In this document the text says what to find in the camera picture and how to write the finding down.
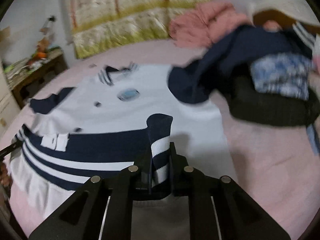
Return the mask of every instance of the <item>cabinet handle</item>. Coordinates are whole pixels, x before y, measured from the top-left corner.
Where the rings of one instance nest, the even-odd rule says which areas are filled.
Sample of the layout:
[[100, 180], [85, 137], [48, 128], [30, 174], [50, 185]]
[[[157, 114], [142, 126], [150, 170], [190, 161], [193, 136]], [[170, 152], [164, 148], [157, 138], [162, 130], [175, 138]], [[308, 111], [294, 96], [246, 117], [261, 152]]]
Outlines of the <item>cabinet handle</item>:
[[0, 119], [0, 124], [1, 124], [3, 127], [6, 127], [6, 126], [7, 126], [7, 122], [6, 122], [5, 119], [3, 119], [3, 118]]

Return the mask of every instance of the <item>shirt button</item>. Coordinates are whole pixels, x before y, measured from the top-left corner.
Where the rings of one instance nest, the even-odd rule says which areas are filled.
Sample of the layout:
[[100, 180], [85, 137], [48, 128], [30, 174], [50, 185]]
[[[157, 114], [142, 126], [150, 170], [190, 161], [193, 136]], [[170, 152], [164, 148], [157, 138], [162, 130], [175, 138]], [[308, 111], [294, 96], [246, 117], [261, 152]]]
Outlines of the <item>shirt button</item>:
[[74, 131], [75, 131], [75, 132], [81, 132], [81, 131], [82, 131], [82, 128], [77, 127], [77, 128], [74, 129]]

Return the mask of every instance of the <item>pink bed sheet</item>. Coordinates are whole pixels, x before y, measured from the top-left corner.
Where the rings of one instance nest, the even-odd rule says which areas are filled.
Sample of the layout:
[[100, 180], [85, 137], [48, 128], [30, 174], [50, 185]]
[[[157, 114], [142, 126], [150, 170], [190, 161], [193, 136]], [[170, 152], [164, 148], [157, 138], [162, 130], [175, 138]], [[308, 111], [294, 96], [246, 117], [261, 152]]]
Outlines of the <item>pink bed sheet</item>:
[[[45, 98], [61, 88], [76, 85], [108, 64], [185, 64], [201, 56], [202, 49], [181, 49], [173, 41], [148, 41], [111, 49], [84, 60], [47, 84], [35, 98]], [[273, 128], [235, 120], [221, 95], [211, 100], [219, 107], [225, 135], [241, 187], [291, 236], [298, 239], [320, 207], [320, 158], [314, 156], [305, 128]], [[0, 140], [8, 146], [23, 123], [31, 125], [33, 113], [26, 106]], [[27, 236], [43, 221], [27, 203], [24, 192], [12, 185], [10, 205]]]

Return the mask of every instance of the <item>patterned curtain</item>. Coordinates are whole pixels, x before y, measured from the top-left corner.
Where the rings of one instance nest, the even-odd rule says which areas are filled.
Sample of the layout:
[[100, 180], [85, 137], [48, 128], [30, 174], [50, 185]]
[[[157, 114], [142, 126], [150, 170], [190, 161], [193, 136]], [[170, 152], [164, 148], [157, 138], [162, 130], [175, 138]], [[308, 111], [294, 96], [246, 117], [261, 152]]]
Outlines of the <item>patterned curtain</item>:
[[66, 0], [78, 58], [168, 38], [172, 18], [209, 0]]

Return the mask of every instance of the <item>wall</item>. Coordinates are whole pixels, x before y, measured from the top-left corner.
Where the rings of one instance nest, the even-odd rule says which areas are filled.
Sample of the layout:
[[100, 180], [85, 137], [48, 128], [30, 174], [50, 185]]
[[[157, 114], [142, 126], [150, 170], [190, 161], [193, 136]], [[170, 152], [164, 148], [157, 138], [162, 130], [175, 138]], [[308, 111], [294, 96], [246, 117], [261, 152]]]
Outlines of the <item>wall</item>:
[[75, 59], [73, 44], [70, 41], [68, 15], [64, 10], [64, 0], [14, 0], [3, 20], [0, 29], [11, 28], [11, 35], [0, 43], [0, 56], [13, 63], [34, 53], [37, 42], [43, 38], [39, 29], [50, 15], [55, 15], [54, 44], [62, 47], [69, 67]]

